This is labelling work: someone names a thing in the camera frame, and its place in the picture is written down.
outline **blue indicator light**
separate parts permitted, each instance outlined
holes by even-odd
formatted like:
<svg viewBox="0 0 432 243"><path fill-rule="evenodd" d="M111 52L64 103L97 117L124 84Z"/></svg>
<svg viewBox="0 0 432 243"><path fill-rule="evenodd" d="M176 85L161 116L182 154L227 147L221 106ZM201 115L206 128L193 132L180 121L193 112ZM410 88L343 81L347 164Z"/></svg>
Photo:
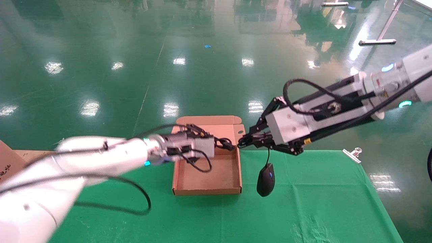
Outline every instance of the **blue indicator light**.
<svg viewBox="0 0 432 243"><path fill-rule="evenodd" d="M394 67L394 63L390 63L388 66L385 66L381 69L381 72L388 72Z"/></svg>

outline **green indicator light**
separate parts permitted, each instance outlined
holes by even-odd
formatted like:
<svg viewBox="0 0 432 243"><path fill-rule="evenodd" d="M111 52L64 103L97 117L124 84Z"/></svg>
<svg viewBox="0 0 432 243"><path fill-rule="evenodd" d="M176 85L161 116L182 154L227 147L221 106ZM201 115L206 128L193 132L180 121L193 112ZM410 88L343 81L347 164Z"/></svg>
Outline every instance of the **green indicator light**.
<svg viewBox="0 0 432 243"><path fill-rule="evenodd" d="M404 106L410 106L410 105L412 105L412 104L413 104L412 101L410 101L410 100L404 100L404 101L402 101L401 103L399 103L399 108L402 108L402 107L404 107Z"/></svg>

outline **metal clip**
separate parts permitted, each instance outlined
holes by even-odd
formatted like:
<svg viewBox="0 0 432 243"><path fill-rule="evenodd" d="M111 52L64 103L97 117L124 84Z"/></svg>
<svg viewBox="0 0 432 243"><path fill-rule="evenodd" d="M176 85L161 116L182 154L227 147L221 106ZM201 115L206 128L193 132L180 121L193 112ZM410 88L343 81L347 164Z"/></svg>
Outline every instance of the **metal clip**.
<svg viewBox="0 0 432 243"><path fill-rule="evenodd" d="M350 159L352 159L357 164L361 163L361 161L359 159L357 159L357 157L359 156L359 154L362 152L361 148L357 147L351 153L348 152L348 150L346 150L346 149L342 150L342 152L344 154L346 154Z"/></svg>

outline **cardboard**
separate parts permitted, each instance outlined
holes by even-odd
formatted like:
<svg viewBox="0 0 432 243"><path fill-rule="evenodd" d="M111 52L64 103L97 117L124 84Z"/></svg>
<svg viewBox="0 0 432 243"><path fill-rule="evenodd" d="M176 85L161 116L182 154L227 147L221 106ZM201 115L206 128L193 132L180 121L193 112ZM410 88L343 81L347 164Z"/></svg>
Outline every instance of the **cardboard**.
<svg viewBox="0 0 432 243"><path fill-rule="evenodd" d="M233 115L185 116L177 124L195 124L218 138L229 138L233 145L245 133L241 119ZM180 129L174 127L172 132ZM174 195L219 195L241 193L241 167L238 148L234 151L215 148L215 156L210 158L213 169L201 173L184 160L175 162L172 191ZM195 163L200 168L208 168L204 158Z"/></svg>
<svg viewBox="0 0 432 243"><path fill-rule="evenodd" d="M52 151L12 150L0 141L0 183L21 171L31 160L42 157Z"/></svg>
<svg viewBox="0 0 432 243"><path fill-rule="evenodd" d="M0 183L17 174L25 166L25 160L0 141Z"/></svg>

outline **box flap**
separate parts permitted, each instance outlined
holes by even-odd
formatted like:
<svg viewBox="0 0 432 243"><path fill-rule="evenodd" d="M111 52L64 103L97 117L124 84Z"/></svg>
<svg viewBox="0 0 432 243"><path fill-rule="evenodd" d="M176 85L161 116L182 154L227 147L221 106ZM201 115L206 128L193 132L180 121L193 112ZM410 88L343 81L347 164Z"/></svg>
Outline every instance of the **box flap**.
<svg viewBox="0 0 432 243"><path fill-rule="evenodd" d="M24 166L25 161L0 141L0 183L18 173Z"/></svg>
<svg viewBox="0 0 432 243"><path fill-rule="evenodd" d="M14 152L18 154L21 158L23 158L26 164L35 159L42 158L45 155L55 153L54 151L39 151L39 150L14 150Z"/></svg>
<svg viewBox="0 0 432 243"><path fill-rule="evenodd" d="M177 124L193 123L195 125L232 125L241 124L241 118L234 115L183 116Z"/></svg>

